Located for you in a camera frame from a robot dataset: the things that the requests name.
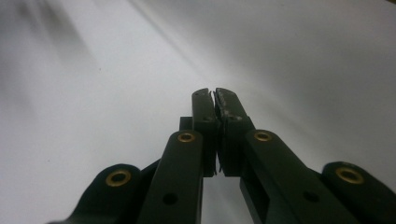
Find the white surface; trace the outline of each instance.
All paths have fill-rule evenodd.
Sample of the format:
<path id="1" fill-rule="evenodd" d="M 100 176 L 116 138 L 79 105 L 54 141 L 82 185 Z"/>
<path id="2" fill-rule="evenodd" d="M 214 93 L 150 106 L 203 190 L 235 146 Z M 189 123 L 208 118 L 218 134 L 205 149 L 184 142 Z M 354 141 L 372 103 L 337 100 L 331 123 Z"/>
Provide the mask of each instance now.
<path id="1" fill-rule="evenodd" d="M 106 167 L 159 159 L 205 87 L 308 167 L 395 191 L 395 24 L 385 1 L 2 1 L 0 223 L 66 218 Z M 236 178 L 204 192 L 202 223 L 252 223 Z"/>

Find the gripper linkage arm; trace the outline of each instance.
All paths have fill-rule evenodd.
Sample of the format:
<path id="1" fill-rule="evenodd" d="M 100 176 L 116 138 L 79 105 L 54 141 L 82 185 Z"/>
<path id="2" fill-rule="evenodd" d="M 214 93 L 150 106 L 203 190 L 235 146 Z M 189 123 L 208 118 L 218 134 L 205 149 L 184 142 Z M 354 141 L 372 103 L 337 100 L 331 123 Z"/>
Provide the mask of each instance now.
<path id="1" fill-rule="evenodd" d="M 217 88 L 192 94 L 160 160 L 139 170 L 118 164 L 88 186 L 72 215 L 52 224 L 197 224 L 203 177 L 216 156 L 240 188 L 254 223 L 396 223 L 396 196 L 360 167 L 307 168 L 274 133 L 255 129 L 238 97 Z"/>

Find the gray background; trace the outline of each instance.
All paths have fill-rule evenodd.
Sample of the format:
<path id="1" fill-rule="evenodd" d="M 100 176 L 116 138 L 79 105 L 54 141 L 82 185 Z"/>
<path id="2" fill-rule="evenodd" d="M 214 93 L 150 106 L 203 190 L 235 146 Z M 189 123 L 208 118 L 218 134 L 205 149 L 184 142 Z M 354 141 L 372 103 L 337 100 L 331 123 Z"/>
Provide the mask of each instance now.
<path id="1" fill-rule="evenodd" d="M 66 218 L 103 169 L 156 161 L 206 87 L 308 167 L 395 191 L 395 40 L 379 0 L 1 1 L 0 223 Z M 202 223 L 252 223 L 237 178 L 205 179 Z"/>

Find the brass screw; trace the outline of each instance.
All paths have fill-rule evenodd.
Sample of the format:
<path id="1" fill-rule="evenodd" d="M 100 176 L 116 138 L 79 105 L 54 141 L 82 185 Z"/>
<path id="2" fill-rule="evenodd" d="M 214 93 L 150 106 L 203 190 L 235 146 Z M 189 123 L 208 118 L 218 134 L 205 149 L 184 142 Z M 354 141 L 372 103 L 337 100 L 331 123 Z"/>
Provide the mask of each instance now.
<path id="1" fill-rule="evenodd" d="M 191 133 L 181 133 L 178 135 L 177 140 L 180 142 L 192 142 L 195 140 L 195 136 Z"/>
<path id="2" fill-rule="evenodd" d="M 106 183 L 110 187 L 122 186 L 131 180 L 131 173 L 124 169 L 119 169 L 111 173 L 106 178 Z"/>
<path id="3" fill-rule="evenodd" d="M 360 173 L 348 167 L 337 168 L 335 173 L 350 184 L 362 184 L 364 182 L 364 178 Z"/>
<path id="4" fill-rule="evenodd" d="M 254 134 L 254 137 L 262 142 L 267 142 L 270 141 L 272 139 L 272 136 L 269 133 L 265 133 L 265 132 L 258 132 Z"/>

